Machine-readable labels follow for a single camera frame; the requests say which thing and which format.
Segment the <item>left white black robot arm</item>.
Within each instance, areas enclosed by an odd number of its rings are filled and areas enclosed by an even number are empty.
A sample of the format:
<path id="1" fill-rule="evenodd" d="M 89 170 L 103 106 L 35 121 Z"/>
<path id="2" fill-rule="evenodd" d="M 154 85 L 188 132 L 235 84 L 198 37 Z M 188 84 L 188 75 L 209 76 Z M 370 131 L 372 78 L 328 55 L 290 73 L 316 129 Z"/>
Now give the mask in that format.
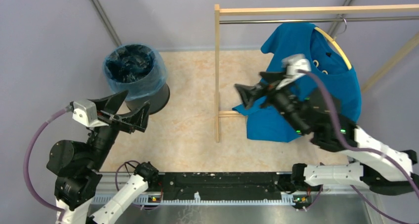
<path id="1" fill-rule="evenodd" d="M 89 130 L 86 142 L 61 140 L 51 148 L 47 169 L 57 177 L 54 195 L 59 224 L 114 224 L 134 200 L 145 191 L 156 189 L 158 170 L 150 163 L 138 164 L 126 184 L 101 209 L 89 214 L 102 168 L 120 132 L 145 132 L 150 103 L 119 114 L 127 91 L 101 99 L 82 99 L 70 103 L 72 118 Z"/>

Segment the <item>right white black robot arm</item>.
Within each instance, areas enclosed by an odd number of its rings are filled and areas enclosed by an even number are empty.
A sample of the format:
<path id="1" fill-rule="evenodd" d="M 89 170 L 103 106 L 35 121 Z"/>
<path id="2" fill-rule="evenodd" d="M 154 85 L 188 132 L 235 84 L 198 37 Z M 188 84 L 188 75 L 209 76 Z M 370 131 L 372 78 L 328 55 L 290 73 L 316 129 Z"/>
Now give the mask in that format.
<path id="1" fill-rule="evenodd" d="M 418 193 L 419 177 L 413 172 L 418 158 L 413 150 L 397 151 L 373 138 L 338 112 L 338 100 L 317 75 L 305 70 L 298 70 L 297 74 L 309 76 L 316 84 L 303 101 L 291 91 L 296 77 L 287 73 L 261 72 L 263 83 L 234 85 L 246 108 L 262 98 L 261 106 L 274 107 L 298 134 L 312 134 L 312 144 L 353 159 L 346 165 L 294 164 L 290 176 L 293 189 L 345 184 L 387 196 Z"/>

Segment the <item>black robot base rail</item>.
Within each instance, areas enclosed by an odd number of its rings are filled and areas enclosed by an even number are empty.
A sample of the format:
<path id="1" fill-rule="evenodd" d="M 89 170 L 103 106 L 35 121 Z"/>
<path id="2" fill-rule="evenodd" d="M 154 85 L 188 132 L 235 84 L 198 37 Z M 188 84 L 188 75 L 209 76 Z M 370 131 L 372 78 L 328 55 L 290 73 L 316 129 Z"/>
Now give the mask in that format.
<path id="1" fill-rule="evenodd" d="M 159 205 L 291 205 L 312 203 L 321 186 L 297 181 L 282 172 L 166 172 L 135 199 L 152 210 Z"/>

